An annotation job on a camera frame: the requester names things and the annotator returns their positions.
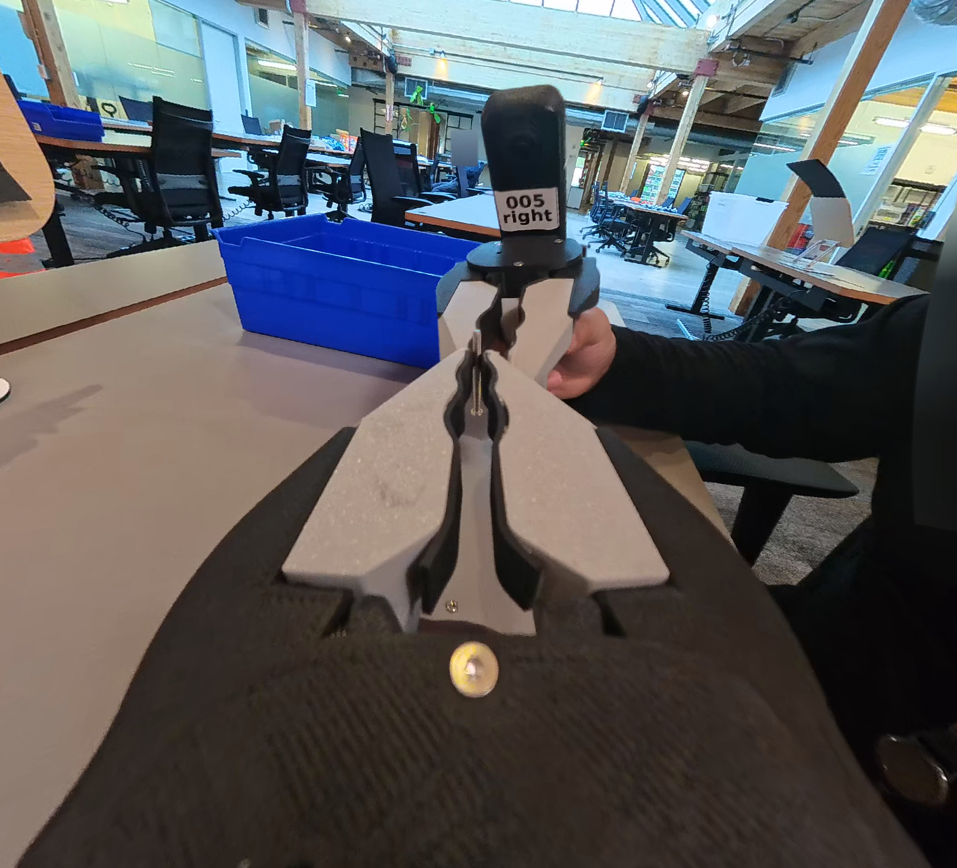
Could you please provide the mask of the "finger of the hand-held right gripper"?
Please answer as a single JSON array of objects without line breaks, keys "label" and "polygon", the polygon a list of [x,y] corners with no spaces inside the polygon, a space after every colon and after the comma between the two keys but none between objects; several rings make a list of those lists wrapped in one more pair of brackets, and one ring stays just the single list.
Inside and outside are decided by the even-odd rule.
[{"label": "finger of the hand-held right gripper", "polygon": [[502,299],[502,354],[542,388],[571,343],[573,287],[572,279],[541,279],[528,284],[519,298]]},{"label": "finger of the hand-held right gripper", "polygon": [[479,280],[442,280],[437,287],[439,360],[469,349],[476,331],[481,349],[503,344],[501,293]]}]

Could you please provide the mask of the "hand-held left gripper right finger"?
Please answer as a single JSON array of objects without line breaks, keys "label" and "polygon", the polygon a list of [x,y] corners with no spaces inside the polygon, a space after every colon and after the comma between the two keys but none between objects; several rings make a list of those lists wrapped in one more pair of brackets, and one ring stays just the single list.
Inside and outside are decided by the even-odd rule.
[{"label": "hand-held left gripper right finger", "polygon": [[482,357],[482,625],[534,635],[537,603],[658,587],[669,569],[599,432],[496,352]]}]

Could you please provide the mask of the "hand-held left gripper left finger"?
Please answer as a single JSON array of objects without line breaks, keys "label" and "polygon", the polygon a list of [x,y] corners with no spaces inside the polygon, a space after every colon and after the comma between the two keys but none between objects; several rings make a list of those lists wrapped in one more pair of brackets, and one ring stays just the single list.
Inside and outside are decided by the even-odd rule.
[{"label": "hand-held left gripper left finger", "polygon": [[434,611],[458,560],[474,363],[453,351],[360,421],[282,565],[289,583],[383,599],[407,633]]}]

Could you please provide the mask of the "person's right forearm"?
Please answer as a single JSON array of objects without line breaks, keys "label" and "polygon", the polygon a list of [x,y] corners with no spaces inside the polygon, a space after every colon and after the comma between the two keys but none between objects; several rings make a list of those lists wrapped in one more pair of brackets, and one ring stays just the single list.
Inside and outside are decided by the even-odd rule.
[{"label": "person's right forearm", "polygon": [[858,324],[753,344],[612,327],[612,360],[571,407],[602,422],[773,457],[890,458],[911,441],[929,296]]}]

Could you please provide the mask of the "grey desk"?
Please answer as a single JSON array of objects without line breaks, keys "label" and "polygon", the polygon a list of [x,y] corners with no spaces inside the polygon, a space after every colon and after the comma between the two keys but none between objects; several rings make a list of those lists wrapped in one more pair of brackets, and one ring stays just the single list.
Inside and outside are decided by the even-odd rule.
[{"label": "grey desk", "polygon": [[2,280],[2,866],[224,535],[420,370],[247,333],[215,243]]}]

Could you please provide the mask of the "person's right hand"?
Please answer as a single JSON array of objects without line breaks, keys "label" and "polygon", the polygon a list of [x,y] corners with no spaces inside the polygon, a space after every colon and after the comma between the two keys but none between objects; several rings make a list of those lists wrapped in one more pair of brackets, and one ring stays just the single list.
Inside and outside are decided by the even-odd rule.
[{"label": "person's right hand", "polygon": [[616,357],[616,335],[605,312],[593,307],[574,322],[567,351],[548,374],[547,390],[557,398],[578,398],[594,389]]}]

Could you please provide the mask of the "green hanging decoration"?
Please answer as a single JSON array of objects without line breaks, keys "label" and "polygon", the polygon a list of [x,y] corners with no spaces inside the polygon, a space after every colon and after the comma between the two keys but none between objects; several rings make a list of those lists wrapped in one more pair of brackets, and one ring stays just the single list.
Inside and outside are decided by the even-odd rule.
[{"label": "green hanging decoration", "polygon": [[406,78],[403,93],[407,109],[413,114],[420,140],[430,137],[439,129],[442,115],[430,97],[430,82],[422,79]]}]

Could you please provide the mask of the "blue plastic bin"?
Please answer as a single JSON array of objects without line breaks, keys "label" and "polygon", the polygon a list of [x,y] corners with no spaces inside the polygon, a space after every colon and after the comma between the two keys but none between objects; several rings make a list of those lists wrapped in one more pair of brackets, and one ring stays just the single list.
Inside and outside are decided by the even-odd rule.
[{"label": "blue plastic bin", "polygon": [[245,331],[429,369],[437,287],[476,243],[346,218],[214,231]]},{"label": "blue plastic bin", "polygon": [[20,98],[16,100],[30,130],[66,140],[102,143],[104,127],[99,114]]}]

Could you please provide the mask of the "black office chair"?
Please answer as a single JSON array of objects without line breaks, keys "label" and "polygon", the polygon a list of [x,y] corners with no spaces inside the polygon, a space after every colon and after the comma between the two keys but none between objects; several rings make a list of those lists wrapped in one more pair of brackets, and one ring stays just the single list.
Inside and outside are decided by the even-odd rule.
[{"label": "black office chair", "polygon": [[229,194],[245,196],[255,215],[269,220],[281,212],[283,216],[304,216],[308,206],[306,158],[312,134],[310,131],[283,128],[276,153],[269,158],[264,171],[243,170],[248,186],[234,186]]},{"label": "black office chair", "polygon": [[109,258],[169,249],[185,243],[173,230],[190,229],[194,242],[210,239],[224,218],[212,157],[212,115],[167,101],[152,100],[150,147],[137,154],[114,155],[98,166],[115,176],[122,192],[100,192],[95,205],[111,217],[126,210],[141,223],[141,243],[109,253]]},{"label": "black office chair", "polygon": [[333,222],[342,222],[348,216],[348,207],[367,202],[365,191],[365,154],[362,137],[355,142],[346,166],[321,165],[318,170],[319,188],[327,202],[326,216]]},{"label": "black office chair", "polygon": [[406,218],[409,211],[453,200],[450,193],[423,190],[416,144],[396,144],[388,134],[361,130],[357,149],[372,192],[372,222],[415,228],[418,222]]}]

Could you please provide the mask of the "wooden pillar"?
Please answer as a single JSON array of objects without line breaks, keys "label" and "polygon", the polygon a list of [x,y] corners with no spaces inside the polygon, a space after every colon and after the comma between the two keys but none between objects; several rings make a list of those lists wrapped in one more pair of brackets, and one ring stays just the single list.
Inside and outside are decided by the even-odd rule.
[{"label": "wooden pillar", "polygon": [[294,45],[296,58],[296,75],[298,88],[298,128],[305,132],[312,132],[312,108],[308,103],[309,76],[309,41],[308,21],[302,10],[292,7]]},{"label": "wooden pillar", "polygon": [[663,206],[669,197],[679,158],[684,151],[707,83],[708,77],[705,74],[697,74],[690,85],[687,99],[678,121],[675,137],[664,165],[660,186],[654,200],[657,206]]},{"label": "wooden pillar", "polygon": [[82,109],[53,0],[20,0],[28,34],[37,53],[41,76],[53,104]]},{"label": "wooden pillar", "polygon": [[799,161],[829,164],[911,1],[872,0]]}]

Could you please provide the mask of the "white box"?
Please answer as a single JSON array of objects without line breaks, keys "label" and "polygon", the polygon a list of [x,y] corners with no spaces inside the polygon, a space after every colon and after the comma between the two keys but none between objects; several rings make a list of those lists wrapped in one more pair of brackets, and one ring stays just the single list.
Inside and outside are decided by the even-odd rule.
[{"label": "white box", "polygon": [[764,245],[786,208],[783,201],[713,191],[709,195],[700,233],[733,244]]}]

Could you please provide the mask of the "curved black white board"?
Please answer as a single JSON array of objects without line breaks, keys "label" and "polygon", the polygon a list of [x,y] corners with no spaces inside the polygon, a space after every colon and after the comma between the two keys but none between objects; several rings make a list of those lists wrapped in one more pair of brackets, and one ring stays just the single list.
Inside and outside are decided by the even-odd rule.
[{"label": "curved black white board", "polygon": [[810,191],[811,243],[853,247],[855,230],[850,201],[831,169],[817,159],[789,162],[787,167]]}]

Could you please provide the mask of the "person's dark clothed torso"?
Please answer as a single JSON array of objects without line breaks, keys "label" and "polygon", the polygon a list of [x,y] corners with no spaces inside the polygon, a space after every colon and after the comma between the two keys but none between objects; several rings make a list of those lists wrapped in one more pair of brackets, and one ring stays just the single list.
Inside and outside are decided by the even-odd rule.
[{"label": "person's dark clothed torso", "polygon": [[868,519],[784,609],[856,761],[955,866],[955,237],[932,292],[799,339],[819,458],[878,461]]}]

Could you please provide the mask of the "long wooden table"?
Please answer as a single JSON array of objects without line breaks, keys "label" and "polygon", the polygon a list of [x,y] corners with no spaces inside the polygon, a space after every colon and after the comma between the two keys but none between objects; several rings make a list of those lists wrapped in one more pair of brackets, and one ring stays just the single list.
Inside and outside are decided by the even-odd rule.
[{"label": "long wooden table", "polygon": [[[152,128],[148,125],[123,124],[104,133],[104,140],[88,141],[42,133],[33,133],[43,151],[63,151],[73,156],[105,159],[117,155],[143,156],[152,143]],[[277,135],[250,135],[214,132],[210,146],[214,158],[236,157],[243,153],[266,153],[277,151],[281,138]],[[352,155],[347,151],[328,149],[318,142],[311,142],[307,153],[309,159],[330,167],[347,167]]]}]

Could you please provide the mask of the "wooden curved board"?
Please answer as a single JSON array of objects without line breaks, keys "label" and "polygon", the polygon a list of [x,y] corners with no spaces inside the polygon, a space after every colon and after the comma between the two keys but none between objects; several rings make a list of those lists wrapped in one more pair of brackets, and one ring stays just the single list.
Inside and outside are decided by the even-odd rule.
[{"label": "wooden curved board", "polygon": [[53,175],[30,125],[1,79],[1,242],[24,240],[54,213]]}]

